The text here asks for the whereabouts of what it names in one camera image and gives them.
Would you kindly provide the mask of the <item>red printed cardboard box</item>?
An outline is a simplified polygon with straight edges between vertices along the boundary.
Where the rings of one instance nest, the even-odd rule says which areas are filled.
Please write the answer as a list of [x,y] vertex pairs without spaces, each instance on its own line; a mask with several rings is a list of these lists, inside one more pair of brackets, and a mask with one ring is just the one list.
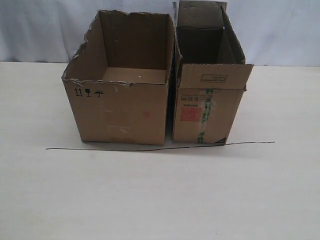
[[181,0],[175,14],[172,139],[224,145],[253,69],[227,14],[227,3]]

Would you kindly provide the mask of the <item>torn open cardboard box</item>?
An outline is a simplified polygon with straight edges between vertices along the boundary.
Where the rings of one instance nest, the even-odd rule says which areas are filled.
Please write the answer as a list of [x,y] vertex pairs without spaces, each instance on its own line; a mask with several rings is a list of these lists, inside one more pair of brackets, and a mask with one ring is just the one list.
[[61,77],[82,141],[164,144],[174,36],[169,14],[97,12]]

